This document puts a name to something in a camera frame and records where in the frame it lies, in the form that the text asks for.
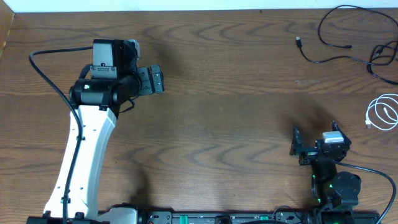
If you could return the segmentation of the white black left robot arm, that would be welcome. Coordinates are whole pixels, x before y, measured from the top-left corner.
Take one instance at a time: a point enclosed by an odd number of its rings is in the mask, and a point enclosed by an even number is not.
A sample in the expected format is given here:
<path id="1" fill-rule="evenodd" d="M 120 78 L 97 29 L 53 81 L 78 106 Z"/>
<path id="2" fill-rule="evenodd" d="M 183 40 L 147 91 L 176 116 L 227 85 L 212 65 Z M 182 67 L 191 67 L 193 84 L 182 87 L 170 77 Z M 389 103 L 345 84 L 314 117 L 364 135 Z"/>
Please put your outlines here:
<path id="1" fill-rule="evenodd" d="M 162 93 L 160 66 L 138 67 L 139 43 L 134 40 L 95 39 L 90 47 L 93 62 L 86 65 L 69 95 L 62 91 L 34 62 L 32 67 L 62 97 L 70 109 L 70 132 L 60 173 L 42 216 L 33 223 L 146 223 L 146 215 L 122 203 L 107 212 L 98 210 L 98 186 L 106 147 L 121 105 L 140 96 Z"/>

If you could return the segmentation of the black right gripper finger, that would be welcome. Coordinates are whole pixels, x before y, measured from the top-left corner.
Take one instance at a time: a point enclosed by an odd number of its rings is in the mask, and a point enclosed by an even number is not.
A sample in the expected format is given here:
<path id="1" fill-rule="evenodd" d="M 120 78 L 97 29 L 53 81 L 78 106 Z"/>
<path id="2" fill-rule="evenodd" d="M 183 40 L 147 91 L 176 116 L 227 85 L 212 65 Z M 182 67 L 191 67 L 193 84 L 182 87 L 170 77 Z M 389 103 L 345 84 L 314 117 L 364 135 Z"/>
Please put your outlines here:
<path id="1" fill-rule="evenodd" d="M 300 134 L 300 131 L 298 127 L 294 126 L 293 128 L 293 138 L 292 138 L 292 144 L 290 147 L 290 156 L 297 156 L 303 151 L 303 142 L 302 142 L 302 137 Z"/>
<path id="2" fill-rule="evenodd" d="M 332 130 L 333 130 L 333 131 L 338 131 L 338 132 L 340 132 L 341 134 L 343 133 L 343 132 L 341 131 L 341 129 L 339 128 L 339 126 L 338 126 L 338 124 L 337 124 L 336 121 L 332 121 L 331 127 L 332 127 Z"/>

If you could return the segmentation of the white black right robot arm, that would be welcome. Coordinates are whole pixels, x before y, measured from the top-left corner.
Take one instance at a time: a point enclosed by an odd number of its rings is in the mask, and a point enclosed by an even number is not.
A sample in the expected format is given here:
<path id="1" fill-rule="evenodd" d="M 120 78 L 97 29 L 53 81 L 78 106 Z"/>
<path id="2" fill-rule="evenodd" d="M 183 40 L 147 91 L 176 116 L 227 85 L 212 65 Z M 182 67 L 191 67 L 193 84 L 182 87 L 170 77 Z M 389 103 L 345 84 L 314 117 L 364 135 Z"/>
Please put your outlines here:
<path id="1" fill-rule="evenodd" d="M 313 147 L 305 146 L 298 127 L 293 128 L 289 154 L 298 156 L 301 166 L 312 168 L 312 194 L 319 207 L 306 213 L 304 223 L 376 223 L 374 212 L 355 212 L 361 191 L 361 178 L 347 171 L 337 171 L 336 163 L 342 161 L 350 149 L 351 141 L 336 122 L 332 130 L 324 132 Z"/>

